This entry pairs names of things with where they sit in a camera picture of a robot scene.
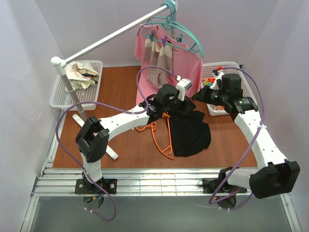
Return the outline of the orange plastic hanger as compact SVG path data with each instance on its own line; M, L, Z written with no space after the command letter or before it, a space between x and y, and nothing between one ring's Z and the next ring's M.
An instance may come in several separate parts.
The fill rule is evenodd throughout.
M150 131L157 151L169 160L175 160L171 139L170 115L168 113L164 113L159 121L136 127L135 130L139 133Z

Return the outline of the black underwear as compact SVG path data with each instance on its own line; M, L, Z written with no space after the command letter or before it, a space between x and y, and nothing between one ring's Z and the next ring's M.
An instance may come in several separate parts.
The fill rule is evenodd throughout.
M192 101L173 104L167 113L174 156L193 156L209 147L211 131L203 121L205 113L197 110Z

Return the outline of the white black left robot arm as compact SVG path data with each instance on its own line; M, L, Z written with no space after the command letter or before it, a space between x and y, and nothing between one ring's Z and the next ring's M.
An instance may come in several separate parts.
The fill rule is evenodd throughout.
M164 84L152 100L146 100L128 113L98 119L89 117L75 138L83 159L83 185L87 192L97 193L102 187L101 158L108 142L135 127L157 121L165 112L177 110L184 101L185 88Z

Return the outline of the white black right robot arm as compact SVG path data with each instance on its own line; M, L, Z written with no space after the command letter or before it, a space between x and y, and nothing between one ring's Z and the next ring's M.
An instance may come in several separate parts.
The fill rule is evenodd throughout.
M243 96L241 77L229 73L215 81L217 89L205 86L192 98L225 108L247 139L249 147L246 152L253 152L258 170L254 173L239 168L237 164L222 169L213 193L233 186L251 190L258 199L290 193L300 173L300 166L296 161L289 161L276 147L255 101Z

